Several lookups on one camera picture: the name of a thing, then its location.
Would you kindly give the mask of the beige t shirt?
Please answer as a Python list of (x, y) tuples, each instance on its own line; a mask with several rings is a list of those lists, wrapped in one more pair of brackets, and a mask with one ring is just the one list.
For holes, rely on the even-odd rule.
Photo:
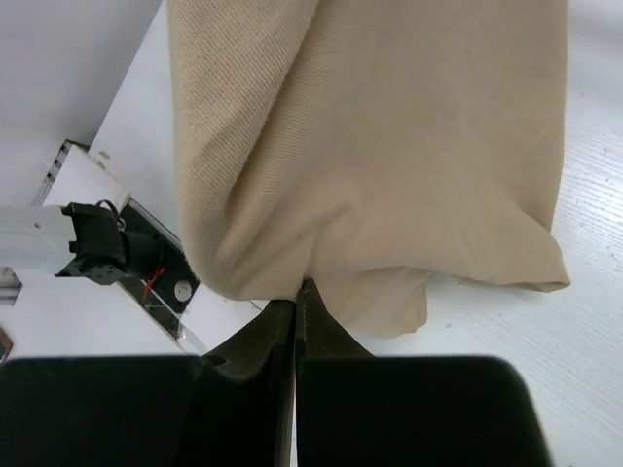
[(565, 1), (171, 1), (179, 234), (233, 300), (305, 279), (374, 337), (431, 273), (550, 292)]

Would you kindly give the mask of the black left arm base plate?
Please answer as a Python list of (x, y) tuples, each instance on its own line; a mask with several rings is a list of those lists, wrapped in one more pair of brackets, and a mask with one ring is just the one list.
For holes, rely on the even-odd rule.
[(133, 198), (121, 210), (121, 221), (128, 234), (146, 234), (158, 240), (161, 253), (147, 275), (123, 278), (119, 285), (174, 340), (183, 337), (181, 318), (199, 288), (181, 243), (164, 224)]

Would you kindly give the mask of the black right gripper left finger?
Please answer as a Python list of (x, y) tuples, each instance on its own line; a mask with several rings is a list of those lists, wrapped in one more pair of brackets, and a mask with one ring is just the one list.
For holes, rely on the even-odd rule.
[(205, 355), (26, 358), (1, 368), (5, 466), (286, 466), (295, 307)]

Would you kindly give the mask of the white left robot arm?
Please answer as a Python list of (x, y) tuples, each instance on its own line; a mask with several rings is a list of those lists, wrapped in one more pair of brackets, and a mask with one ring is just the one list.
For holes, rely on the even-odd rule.
[(129, 232), (108, 200), (2, 206), (1, 265), (111, 285), (151, 279), (163, 268), (164, 247), (153, 235)]

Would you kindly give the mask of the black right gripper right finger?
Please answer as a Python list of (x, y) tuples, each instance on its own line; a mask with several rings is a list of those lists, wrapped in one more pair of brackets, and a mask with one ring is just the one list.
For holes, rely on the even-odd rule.
[(302, 466), (549, 466), (519, 373), (490, 356), (377, 357), (307, 280), (296, 301)]

